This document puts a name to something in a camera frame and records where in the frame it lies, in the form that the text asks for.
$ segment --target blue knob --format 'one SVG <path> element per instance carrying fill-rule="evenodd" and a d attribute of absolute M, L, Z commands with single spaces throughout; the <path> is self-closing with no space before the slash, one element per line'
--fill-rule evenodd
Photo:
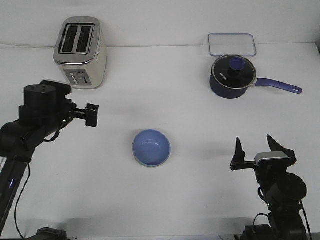
<path fill-rule="evenodd" d="M 235 56 L 230 59 L 229 61 L 229 66 L 231 69 L 235 71 L 241 71 L 242 69 L 245 68 L 246 61 L 238 56 Z"/>

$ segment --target saucepan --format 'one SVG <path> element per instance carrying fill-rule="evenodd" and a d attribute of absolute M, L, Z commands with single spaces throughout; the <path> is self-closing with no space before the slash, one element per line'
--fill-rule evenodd
<path fill-rule="evenodd" d="M 252 85 L 274 87 L 294 94 L 302 93 L 298 86 L 268 78 L 257 78 L 255 66 L 240 55 L 224 55 L 213 63 L 210 86 L 218 96 L 236 99 L 245 94 Z"/>

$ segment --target purple handle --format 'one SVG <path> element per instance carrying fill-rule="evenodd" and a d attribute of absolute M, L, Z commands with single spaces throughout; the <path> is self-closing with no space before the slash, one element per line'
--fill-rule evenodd
<path fill-rule="evenodd" d="M 302 89 L 298 86 L 293 86 L 284 82 L 268 79 L 268 78 L 258 78 L 255 83 L 256 87 L 262 87 L 262 86 L 270 86 L 277 89 L 282 89 L 294 94 L 300 94 L 302 93 Z"/>

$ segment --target silver toaster top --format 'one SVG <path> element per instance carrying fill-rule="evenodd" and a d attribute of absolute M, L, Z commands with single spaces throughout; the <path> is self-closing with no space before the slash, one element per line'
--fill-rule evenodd
<path fill-rule="evenodd" d="M 74 16 L 64 21 L 56 41 L 53 59 L 60 65 L 90 63 L 100 44 L 101 25 L 90 16 Z"/>

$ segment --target toaster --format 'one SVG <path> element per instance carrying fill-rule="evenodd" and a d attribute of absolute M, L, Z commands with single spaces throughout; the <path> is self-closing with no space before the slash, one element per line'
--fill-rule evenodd
<path fill-rule="evenodd" d="M 107 65 L 107 46 L 99 20 L 75 16 L 64 21 L 53 59 L 73 88 L 97 88 Z"/>

